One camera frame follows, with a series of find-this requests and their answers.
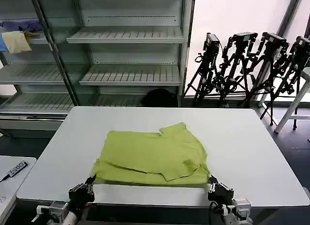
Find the white wall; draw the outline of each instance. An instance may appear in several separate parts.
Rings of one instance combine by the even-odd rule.
[[[257,32],[259,36],[253,47],[254,52],[263,32],[277,32],[289,2],[290,0],[196,0],[186,87],[199,66],[194,60],[199,52],[203,52],[207,32],[214,33],[223,48],[228,38],[235,33]],[[217,68],[223,62],[221,55],[220,51]],[[188,92],[188,95],[193,94],[194,90]]]

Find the camera tripod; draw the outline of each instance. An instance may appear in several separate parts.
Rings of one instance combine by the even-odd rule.
[[[248,90],[248,79],[247,75],[249,74],[249,71],[247,69],[248,61],[250,58],[245,58],[244,53],[246,52],[246,48],[248,47],[247,56],[251,52],[252,47],[256,41],[257,33],[251,33],[251,32],[245,32],[245,33],[239,33],[235,34],[233,37],[230,37],[227,43],[227,46],[224,48],[222,58],[224,59],[224,62],[219,66],[221,68],[221,76],[224,78],[224,84],[222,90],[219,92],[220,99],[218,102],[218,105],[221,106],[223,104],[226,104],[225,97],[234,91],[236,91],[237,86],[240,86],[242,89],[245,90],[246,94],[249,93]],[[233,43],[236,45],[236,51],[231,55],[230,58],[228,58],[228,50],[232,47]],[[231,70],[228,74],[228,76],[224,76],[226,69],[228,66],[231,65],[231,62],[233,61]],[[241,73],[243,76],[237,76],[234,78],[236,68],[240,64],[240,61],[242,63],[242,70]]]
[[[258,59],[257,56],[261,53],[264,44],[265,44],[265,51],[263,55]],[[274,90],[273,81],[274,77],[277,75],[279,70],[277,69],[279,64],[274,64],[274,56],[276,55],[277,50],[279,48],[282,48],[281,53],[285,54],[288,46],[289,44],[286,42],[286,39],[277,36],[276,34],[273,33],[268,32],[263,33],[263,37],[261,39],[257,52],[249,54],[249,58],[250,60],[252,60],[252,64],[249,68],[249,71],[253,72],[254,68],[261,61],[263,61],[262,67],[258,73],[257,78],[252,79],[253,87],[250,93],[246,95],[246,98],[241,103],[239,103],[239,105],[244,103],[244,108],[249,108],[252,97],[258,94],[263,94],[263,96],[265,96],[266,94],[270,93],[270,96],[273,96],[273,90]],[[257,93],[257,91],[260,91],[262,89],[265,89],[265,92]]]
[[[201,63],[198,67],[193,79],[187,85],[185,95],[190,88],[195,90],[195,96],[193,100],[193,107],[199,106],[202,99],[206,94],[211,93],[216,87],[216,80],[213,80],[213,74],[215,73],[215,78],[219,77],[216,67],[216,59],[219,49],[219,39],[211,33],[207,33],[206,41],[203,45],[203,50],[205,51],[203,55],[199,53],[195,62]],[[200,80],[197,89],[193,86],[193,82],[196,77],[200,75]]]
[[[293,85],[297,82],[297,93],[299,92],[299,84],[300,84],[300,75],[301,72],[304,70],[305,66],[307,65],[308,61],[310,59],[310,40],[304,37],[297,37],[296,42],[293,44],[291,50],[290,50],[290,56],[287,58],[286,61],[284,61],[280,74],[283,76],[285,73],[285,70],[287,69],[289,63],[291,63],[288,71],[286,72],[285,76],[282,79],[282,82],[280,86],[278,87],[277,91],[274,93],[274,95],[270,98],[270,102],[267,104],[267,107],[265,108],[263,114],[261,115],[262,119],[264,115],[266,114],[267,110],[271,109],[272,114],[272,105],[274,100],[279,97],[280,93],[288,92],[288,94],[292,94],[294,92]],[[294,126],[293,129],[296,129],[296,120],[294,120]]]

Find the white stool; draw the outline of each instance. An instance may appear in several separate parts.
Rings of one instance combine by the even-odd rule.
[[[301,72],[301,77],[306,80],[304,86],[302,86],[301,90],[297,94],[295,100],[291,103],[290,107],[286,111],[285,115],[282,117],[281,121],[277,125],[275,129],[275,133],[279,133],[286,122],[289,119],[296,119],[296,120],[310,120],[310,115],[292,115],[298,104],[300,103],[301,99],[304,97],[306,92],[310,89],[310,67],[305,67],[305,69]]]

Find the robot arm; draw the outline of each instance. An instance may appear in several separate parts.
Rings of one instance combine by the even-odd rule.
[[[251,204],[246,198],[234,199],[233,189],[228,188],[211,175],[208,200],[214,208],[210,207],[215,214],[220,215],[225,225],[252,225],[250,219]]]

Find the beige cloth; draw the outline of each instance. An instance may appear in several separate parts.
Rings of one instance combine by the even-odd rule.
[[[3,32],[2,38],[10,54],[31,51],[29,43],[21,31]]]

